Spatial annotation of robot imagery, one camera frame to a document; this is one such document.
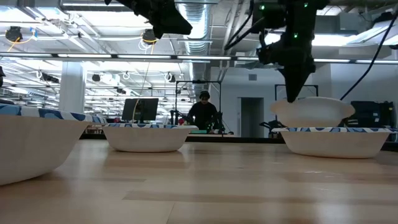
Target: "blue patterned bowl rim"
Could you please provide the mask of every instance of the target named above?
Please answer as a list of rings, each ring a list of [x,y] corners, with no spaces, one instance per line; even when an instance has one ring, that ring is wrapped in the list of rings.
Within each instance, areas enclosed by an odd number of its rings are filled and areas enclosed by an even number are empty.
[[[105,124],[104,127],[115,128],[165,128],[165,129],[198,129],[196,126],[177,126],[177,125],[162,125],[162,124],[122,124],[110,123]]]
[[[0,104],[0,115],[28,116],[45,119],[63,119],[70,121],[87,121],[92,123],[106,124],[106,119],[99,116],[90,116],[79,113],[71,113],[59,110],[34,108],[21,105]]]
[[[396,128],[275,128],[273,132],[398,133]]]

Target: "ceiling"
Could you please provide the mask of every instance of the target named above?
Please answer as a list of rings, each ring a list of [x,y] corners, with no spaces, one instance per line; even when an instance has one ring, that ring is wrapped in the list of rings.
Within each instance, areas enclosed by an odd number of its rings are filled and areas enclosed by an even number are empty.
[[[0,0],[0,52],[46,52],[46,53],[82,53],[82,54],[156,54],[156,55],[185,55],[187,54],[187,40],[182,35],[165,34],[155,45],[146,45],[142,42],[142,33],[145,29],[152,26],[146,23],[146,19],[135,16],[128,8],[118,6],[116,1],[112,5],[105,7],[103,1],[91,0],[64,0],[61,6],[48,6],[49,2],[44,2],[44,6],[36,7],[16,7],[9,2]],[[208,55],[223,54],[252,54],[258,44],[258,36],[248,35],[240,44],[234,47],[231,52],[224,52],[224,40],[234,32],[235,27],[241,23],[239,18],[246,18],[248,13],[247,0],[209,0],[210,3],[210,23],[208,25],[209,34],[203,41],[210,43]],[[369,24],[366,20],[374,19],[386,9],[390,9],[396,2],[389,0],[380,1],[359,1],[359,0],[338,0],[331,1],[321,11],[318,16],[337,18],[339,15],[348,14],[354,16],[362,23],[361,29]],[[244,31],[249,28],[251,21],[248,22]],[[22,27],[23,44],[12,46],[5,38],[5,32],[10,26]],[[325,35],[317,37],[314,42],[313,56],[315,58],[371,58],[377,46],[378,34],[374,39],[367,40],[364,45],[357,46],[358,53],[351,48],[347,54],[343,50],[348,38],[357,37],[356,34],[333,36],[329,41]],[[279,38],[269,36],[269,41],[273,42]],[[325,46],[325,42],[336,43],[336,38],[340,38],[342,44],[335,46]],[[394,40],[396,33],[389,39]],[[24,87],[7,87],[0,89],[0,98],[10,99],[16,103],[37,106],[41,108],[58,108],[60,87],[40,80],[41,73],[54,76],[62,81],[62,61],[59,60],[24,60],[22,58],[0,60],[6,74],[5,84],[25,85]],[[218,67],[218,63],[205,63],[207,67]],[[192,80],[192,63],[182,62],[81,62],[87,70],[87,89],[85,111],[88,114],[102,114],[103,116],[115,117],[123,110],[124,100],[129,97],[159,97],[161,105],[158,111],[158,121],[167,119],[167,115],[174,107],[175,84],[167,81],[168,74],[175,76],[176,80]],[[230,68],[226,73],[230,82],[239,83],[240,69]],[[209,69],[206,73],[211,73],[214,69]],[[264,70],[255,70],[256,73],[264,73]],[[267,78],[281,79],[277,72]],[[92,76],[101,75],[100,82],[94,82]],[[209,75],[208,79],[217,80],[217,75]],[[51,88],[42,86],[51,84]],[[112,86],[125,87],[125,95],[116,92]],[[206,85],[184,86],[178,96],[178,107],[186,113],[195,102],[195,91],[205,89]]]

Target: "computer monitor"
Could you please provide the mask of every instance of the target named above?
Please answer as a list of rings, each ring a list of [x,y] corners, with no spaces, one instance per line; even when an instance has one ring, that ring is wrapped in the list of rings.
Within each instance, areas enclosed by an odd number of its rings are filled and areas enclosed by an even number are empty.
[[[136,107],[136,113],[134,115],[134,120],[136,121],[155,121],[157,114],[157,106],[159,104],[158,98],[149,99],[126,99],[124,102],[124,109],[122,119],[126,121],[133,120],[132,114],[134,112],[134,107],[138,101]]]

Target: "paper bowl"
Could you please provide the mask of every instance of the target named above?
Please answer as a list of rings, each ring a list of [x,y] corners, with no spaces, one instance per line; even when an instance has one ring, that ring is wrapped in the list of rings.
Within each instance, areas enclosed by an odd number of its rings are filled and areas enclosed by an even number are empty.
[[[293,103],[280,100],[271,105],[271,111],[287,127],[336,127],[355,113],[353,106],[325,97],[306,97]]]
[[[107,124],[103,127],[109,145],[124,152],[174,152],[196,126],[154,124]]]
[[[389,128],[277,128],[294,153],[306,156],[365,159],[374,157],[388,135]]]
[[[83,114],[0,105],[0,185],[51,172],[89,124],[104,122]]]

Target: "headphones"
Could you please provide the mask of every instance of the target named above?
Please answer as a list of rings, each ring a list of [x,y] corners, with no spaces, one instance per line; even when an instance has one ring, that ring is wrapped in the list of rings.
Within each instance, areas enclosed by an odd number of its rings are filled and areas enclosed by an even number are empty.
[[[208,91],[202,91],[200,93],[199,99],[202,99],[202,97],[207,97],[208,99],[210,99],[210,93]]]

